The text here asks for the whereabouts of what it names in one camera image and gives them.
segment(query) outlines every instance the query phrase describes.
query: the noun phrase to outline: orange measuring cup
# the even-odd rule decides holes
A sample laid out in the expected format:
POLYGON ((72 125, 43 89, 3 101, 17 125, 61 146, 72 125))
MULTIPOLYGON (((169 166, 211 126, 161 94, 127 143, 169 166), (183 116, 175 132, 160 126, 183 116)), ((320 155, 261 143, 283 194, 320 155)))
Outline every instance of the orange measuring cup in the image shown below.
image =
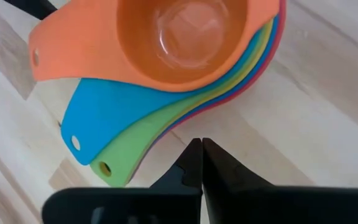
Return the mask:
POLYGON ((30 34, 36 80, 190 91, 223 76, 279 0, 71 0, 30 34))

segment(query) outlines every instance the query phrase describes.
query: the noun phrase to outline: wooden surface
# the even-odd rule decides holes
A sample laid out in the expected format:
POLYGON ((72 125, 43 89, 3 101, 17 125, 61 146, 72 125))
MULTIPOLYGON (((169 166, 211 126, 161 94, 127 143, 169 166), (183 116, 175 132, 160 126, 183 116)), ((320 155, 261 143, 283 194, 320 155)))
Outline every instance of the wooden surface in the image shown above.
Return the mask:
MULTIPOLYGON (((256 85, 168 133, 130 186, 150 185, 192 138, 209 137, 274 184, 358 187, 358 1, 288 0, 287 11, 256 85)), ((38 22, 0 0, 0 223, 40 223, 54 191, 105 186, 60 137, 78 80, 32 79, 26 42, 38 22)))

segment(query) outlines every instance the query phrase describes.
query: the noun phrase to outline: wood grain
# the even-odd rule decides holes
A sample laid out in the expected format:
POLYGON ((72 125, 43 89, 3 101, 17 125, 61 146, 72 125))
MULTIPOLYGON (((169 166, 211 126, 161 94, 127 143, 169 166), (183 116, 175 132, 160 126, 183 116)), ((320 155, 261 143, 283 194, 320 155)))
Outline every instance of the wood grain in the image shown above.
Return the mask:
MULTIPOLYGON (((169 132, 128 186, 151 185, 192 138, 209 137, 274 184, 358 187, 358 1, 287 4, 282 42, 260 80, 169 132)), ((32 78, 27 41, 38 22, 0 0, 0 223, 40 223, 56 190, 106 186, 60 136, 78 80, 32 78)), ((205 208, 202 217, 208 223, 205 208)))

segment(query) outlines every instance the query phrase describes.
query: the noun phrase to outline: hanging hole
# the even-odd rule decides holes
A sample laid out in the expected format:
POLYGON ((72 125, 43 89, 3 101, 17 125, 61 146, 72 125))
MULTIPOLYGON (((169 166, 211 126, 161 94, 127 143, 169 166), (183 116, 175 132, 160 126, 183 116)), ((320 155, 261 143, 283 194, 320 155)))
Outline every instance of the hanging hole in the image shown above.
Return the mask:
POLYGON ((105 162, 100 162, 99 167, 104 175, 106 175, 107 177, 111 176, 111 169, 105 162))
POLYGON ((79 150, 81 149, 80 142, 79 142, 79 140, 77 139, 77 137, 72 136, 72 137, 71 137, 71 143, 73 143, 74 148, 75 148, 76 150, 79 151, 79 150))
POLYGON ((33 50, 33 52, 32 52, 32 63, 35 66, 38 66, 38 64, 39 64, 38 54, 39 54, 38 49, 33 50))

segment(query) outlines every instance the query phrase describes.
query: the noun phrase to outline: black plastic object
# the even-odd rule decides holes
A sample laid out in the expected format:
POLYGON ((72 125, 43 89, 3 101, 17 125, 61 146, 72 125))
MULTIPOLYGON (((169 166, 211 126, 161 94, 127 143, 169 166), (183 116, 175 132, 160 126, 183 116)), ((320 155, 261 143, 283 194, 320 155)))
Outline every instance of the black plastic object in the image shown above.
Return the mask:
POLYGON ((56 11, 48 0, 4 0, 9 4, 22 9, 26 13, 38 19, 45 19, 49 14, 56 11))
POLYGON ((210 139, 194 139, 147 189, 66 189, 42 210, 45 224, 200 223, 201 183, 212 224, 358 223, 358 189, 279 187, 210 139))

